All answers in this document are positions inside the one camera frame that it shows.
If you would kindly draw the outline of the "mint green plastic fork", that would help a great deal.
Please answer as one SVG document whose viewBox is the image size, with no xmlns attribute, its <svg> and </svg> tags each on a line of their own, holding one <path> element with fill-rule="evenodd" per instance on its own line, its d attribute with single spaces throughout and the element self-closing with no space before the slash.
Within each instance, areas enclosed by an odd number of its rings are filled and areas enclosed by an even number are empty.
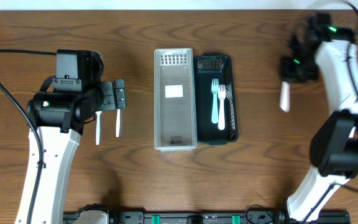
<svg viewBox="0 0 358 224">
<path fill-rule="evenodd" d="M 219 80 L 217 78 L 212 79 L 211 93 L 213 94 L 211 122 L 216 124 L 218 122 L 218 92 L 219 92 Z"/>
</svg>

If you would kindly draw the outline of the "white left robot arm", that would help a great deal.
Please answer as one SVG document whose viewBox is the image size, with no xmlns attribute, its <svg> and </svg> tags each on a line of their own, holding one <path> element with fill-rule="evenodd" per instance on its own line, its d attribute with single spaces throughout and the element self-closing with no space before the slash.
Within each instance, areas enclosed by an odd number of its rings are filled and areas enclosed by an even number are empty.
<svg viewBox="0 0 358 224">
<path fill-rule="evenodd" d="M 57 72 L 27 104 L 29 161 L 16 223 L 62 223 L 68 179 L 86 123 L 115 110 L 99 52 L 58 50 Z"/>
</svg>

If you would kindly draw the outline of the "pale pink plastic spoon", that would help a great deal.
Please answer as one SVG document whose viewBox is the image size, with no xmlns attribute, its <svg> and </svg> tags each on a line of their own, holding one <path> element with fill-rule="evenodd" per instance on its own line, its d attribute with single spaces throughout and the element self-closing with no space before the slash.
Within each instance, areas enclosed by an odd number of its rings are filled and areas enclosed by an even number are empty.
<svg viewBox="0 0 358 224">
<path fill-rule="evenodd" d="M 286 113 L 290 111 L 290 84 L 288 82 L 282 82 L 279 106 Z"/>
</svg>

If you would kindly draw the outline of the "white plastic fork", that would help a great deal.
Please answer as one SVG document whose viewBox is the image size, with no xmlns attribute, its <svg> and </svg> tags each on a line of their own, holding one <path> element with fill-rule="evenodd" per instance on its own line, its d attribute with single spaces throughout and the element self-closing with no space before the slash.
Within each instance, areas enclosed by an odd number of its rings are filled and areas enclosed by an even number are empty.
<svg viewBox="0 0 358 224">
<path fill-rule="evenodd" d="M 356 131 L 356 127 L 353 127 L 353 128 L 351 129 L 350 134 L 349 134 L 349 138 L 353 138 L 353 137 L 354 137 L 355 131 Z"/>
<path fill-rule="evenodd" d="M 224 100 L 226 99 L 226 87 L 223 84 L 219 86 L 218 98 L 219 98 L 218 129 L 222 131 L 226 127 L 225 109 L 224 109 Z"/>
</svg>

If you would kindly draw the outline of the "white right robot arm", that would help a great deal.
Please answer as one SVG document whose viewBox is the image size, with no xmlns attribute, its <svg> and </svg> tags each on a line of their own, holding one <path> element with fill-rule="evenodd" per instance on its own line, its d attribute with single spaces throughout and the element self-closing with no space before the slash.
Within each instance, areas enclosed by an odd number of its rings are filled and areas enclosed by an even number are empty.
<svg viewBox="0 0 358 224">
<path fill-rule="evenodd" d="M 330 116 L 310 143 L 311 166 L 287 199 L 289 220 L 314 222 L 335 191 L 358 175 L 358 59 L 357 31 L 332 24 L 318 12 L 305 24 L 305 36 L 294 33 L 291 56 L 280 60 L 280 107 L 290 109 L 290 84 L 323 79 Z"/>
</svg>

